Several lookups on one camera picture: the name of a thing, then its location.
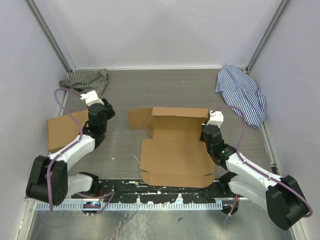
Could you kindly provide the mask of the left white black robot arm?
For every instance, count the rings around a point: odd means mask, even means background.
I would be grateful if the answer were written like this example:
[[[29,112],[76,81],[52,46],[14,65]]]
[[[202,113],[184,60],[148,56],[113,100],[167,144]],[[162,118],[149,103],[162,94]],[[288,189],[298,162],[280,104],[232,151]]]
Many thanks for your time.
[[[32,164],[25,194],[27,197],[60,205],[66,197],[86,195],[95,198],[101,187],[97,175],[68,172],[85,155],[97,149],[105,139],[107,122],[116,115],[113,106],[105,99],[88,104],[88,120],[79,135],[67,146],[49,156],[37,156]]]

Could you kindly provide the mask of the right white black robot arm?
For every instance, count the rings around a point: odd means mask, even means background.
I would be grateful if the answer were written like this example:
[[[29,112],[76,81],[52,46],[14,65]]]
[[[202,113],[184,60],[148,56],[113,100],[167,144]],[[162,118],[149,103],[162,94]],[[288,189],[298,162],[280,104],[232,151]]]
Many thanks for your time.
[[[247,198],[264,209],[280,229],[288,230],[296,222],[313,213],[298,182],[263,169],[225,143],[217,125],[204,123],[200,140],[205,143],[213,162],[227,170],[219,180],[225,197],[234,194]]]

